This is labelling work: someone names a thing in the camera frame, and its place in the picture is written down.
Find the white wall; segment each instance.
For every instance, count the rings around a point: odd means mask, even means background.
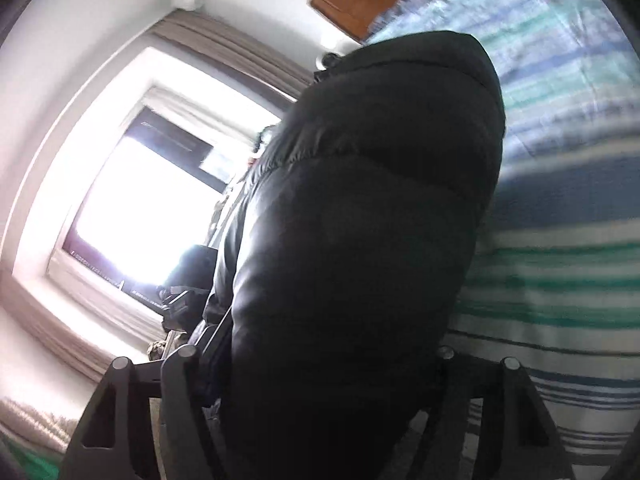
[[[29,4],[0,48],[0,233],[34,154],[66,104],[116,51],[170,11],[171,0]],[[0,397],[78,416],[92,382],[1,307],[0,326]]]
[[[315,12],[309,0],[205,0],[204,11],[275,48],[310,70],[337,43],[342,54],[357,44]]]

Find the striped fabric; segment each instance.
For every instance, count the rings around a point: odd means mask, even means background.
[[[640,418],[640,62],[600,0],[433,0],[370,42],[443,29],[482,43],[507,112],[446,341],[517,357],[577,477],[599,479]]]

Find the black puffer jacket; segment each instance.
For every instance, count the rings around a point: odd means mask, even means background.
[[[494,191],[504,109],[471,36],[362,48],[252,169],[205,317],[232,307],[233,478],[370,479],[419,407]]]

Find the window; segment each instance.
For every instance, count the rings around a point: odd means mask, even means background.
[[[63,250],[158,311],[158,285],[185,250],[204,243],[249,153],[211,146],[144,108],[95,179]]]

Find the round bolt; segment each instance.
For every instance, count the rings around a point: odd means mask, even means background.
[[[453,357],[456,355],[456,353],[453,351],[453,348],[451,348],[450,346],[441,346],[440,348],[438,348],[436,354],[440,359],[444,359],[445,361],[453,359]]]
[[[178,355],[180,357],[189,358],[196,355],[198,349],[194,345],[182,345],[178,348]]]
[[[126,357],[116,357],[111,363],[116,370],[124,370],[129,365],[129,359]]]
[[[504,363],[504,367],[507,368],[507,370],[517,370],[518,368],[520,368],[520,361],[518,361],[515,357],[505,357],[504,361],[502,361]]]

